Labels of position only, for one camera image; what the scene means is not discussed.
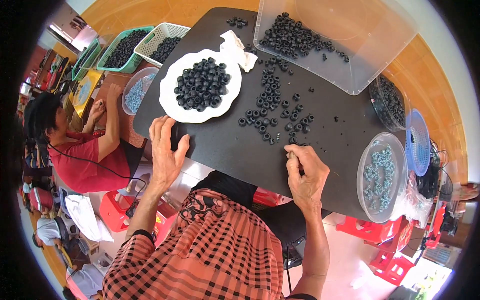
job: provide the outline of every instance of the black table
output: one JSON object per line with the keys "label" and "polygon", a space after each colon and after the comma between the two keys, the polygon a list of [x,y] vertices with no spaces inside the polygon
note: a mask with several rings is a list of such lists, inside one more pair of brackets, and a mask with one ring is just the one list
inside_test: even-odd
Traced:
{"label": "black table", "polygon": [[[255,12],[223,7],[207,12],[178,43],[156,75],[133,121],[135,131],[148,138],[152,120],[165,115],[158,101],[159,84],[172,63],[186,53],[203,49],[218,51],[224,41],[220,35],[230,29],[240,35],[244,45],[253,45],[254,15]],[[248,26],[242,29],[230,27],[226,20],[233,16],[249,20]],[[272,57],[261,51],[257,55],[263,60]],[[277,132],[280,133],[280,143],[270,145],[263,142],[253,126],[238,126],[238,119],[244,117],[247,109],[257,109],[256,97],[264,90],[260,85],[264,68],[263,64],[256,64],[249,73],[241,71],[240,94],[223,116],[202,124],[177,124],[172,132],[172,147],[176,148],[179,138],[188,133],[192,138],[187,157],[240,180],[291,197],[285,167],[287,158],[283,149],[288,144],[288,133],[284,130],[288,121],[279,117],[282,108],[269,111],[267,116],[280,121],[278,126],[267,128],[274,138]],[[315,116],[315,121],[310,124],[311,132],[300,133],[298,138],[299,143],[311,144],[330,168],[322,195],[323,208],[368,220],[357,197],[358,164],[371,139],[387,131],[370,104],[368,90],[351,96],[295,64],[291,63],[290,69],[294,71],[293,76],[281,72],[279,68],[275,76],[281,78],[282,100],[290,101],[294,93],[299,93],[298,103],[305,107],[300,116],[306,117],[309,113]],[[308,91],[310,87],[315,89],[313,93]],[[292,101],[289,109],[295,105]],[[334,121],[335,116],[338,116],[338,122]],[[395,135],[405,142],[405,132],[396,132]]]}

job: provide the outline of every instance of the orange checkered shirt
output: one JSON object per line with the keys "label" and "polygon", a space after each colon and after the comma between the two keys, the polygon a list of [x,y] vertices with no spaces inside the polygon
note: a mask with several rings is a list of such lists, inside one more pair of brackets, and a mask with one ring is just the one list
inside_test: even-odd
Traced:
{"label": "orange checkered shirt", "polygon": [[155,249],[138,230],[118,251],[105,299],[283,299],[278,238],[255,213],[208,189],[192,192]]}

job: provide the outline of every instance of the person's right hand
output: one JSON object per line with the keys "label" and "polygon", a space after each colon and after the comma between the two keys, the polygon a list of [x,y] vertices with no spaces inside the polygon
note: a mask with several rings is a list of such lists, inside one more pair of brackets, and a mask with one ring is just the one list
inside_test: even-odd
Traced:
{"label": "person's right hand", "polygon": [[320,198],[330,169],[324,164],[311,146],[287,145],[288,186],[293,201],[305,218],[317,217],[321,213]]}
{"label": "person's right hand", "polygon": [[118,86],[117,84],[111,84],[107,93],[107,102],[108,101],[116,102],[121,93],[122,93],[122,89],[120,86]]}
{"label": "person's right hand", "polygon": [[165,192],[177,179],[185,161],[185,154],[190,147],[188,134],[184,135],[178,144],[177,151],[171,150],[170,137],[175,120],[163,116],[153,120],[150,126],[152,141],[153,175],[148,187],[156,192]]}

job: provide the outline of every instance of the green plastic basket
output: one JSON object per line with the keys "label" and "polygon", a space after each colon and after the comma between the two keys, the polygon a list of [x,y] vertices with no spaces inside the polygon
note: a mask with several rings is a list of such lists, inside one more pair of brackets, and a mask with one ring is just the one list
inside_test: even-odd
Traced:
{"label": "green plastic basket", "polygon": [[145,27],[138,27],[138,28],[133,28],[133,29],[129,29],[129,30],[125,30],[123,31],[122,33],[120,33],[114,40],[113,42],[110,44],[110,46],[108,47],[108,49],[105,51],[105,53],[102,55],[102,58],[100,58],[100,60],[98,61],[98,64],[96,65],[96,68],[98,70],[104,70],[104,71],[113,71],[113,72],[121,72],[121,73],[127,73],[127,74],[131,74],[133,72],[135,72],[135,70],[137,69],[138,65],[140,64],[140,62],[142,62],[142,57],[136,53],[132,53],[132,56],[130,56],[130,58],[128,59],[128,61],[121,67],[121,68],[118,68],[118,69],[114,69],[114,68],[104,68],[103,66],[105,65],[105,63],[107,62],[107,59],[110,57],[110,55],[112,54],[112,52],[115,50],[115,48],[118,46],[119,42],[121,39],[123,39],[124,37],[128,36],[131,32],[133,32],[134,30],[139,30],[139,29],[143,29],[143,30],[146,30],[148,32],[152,31],[152,29],[154,29],[155,27],[154,26],[145,26]]}
{"label": "green plastic basket", "polygon": [[[80,70],[75,74],[75,69],[77,68],[78,64],[82,61],[82,58],[84,55],[90,51],[91,48],[95,47],[95,50],[93,50],[92,53],[90,53],[90,56],[83,62],[83,64],[80,66]],[[98,38],[94,39],[93,42],[90,43],[88,48],[82,53],[80,58],[77,60],[75,65],[73,66],[72,69],[72,80],[82,80],[85,75],[87,74],[88,68],[92,66],[92,63],[94,62],[97,54],[100,52],[100,43],[98,41]]]}

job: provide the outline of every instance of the white plastic basket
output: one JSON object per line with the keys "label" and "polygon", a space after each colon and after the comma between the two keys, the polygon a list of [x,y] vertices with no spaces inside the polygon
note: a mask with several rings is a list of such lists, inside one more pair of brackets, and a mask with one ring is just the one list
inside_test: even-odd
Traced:
{"label": "white plastic basket", "polygon": [[150,31],[133,51],[147,62],[161,68],[162,64],[151,59],[149,56],[153,54],[158,45],[163,42],[166,37],[184,37],[189,30],[190,27],[166,22],[161,23]]}

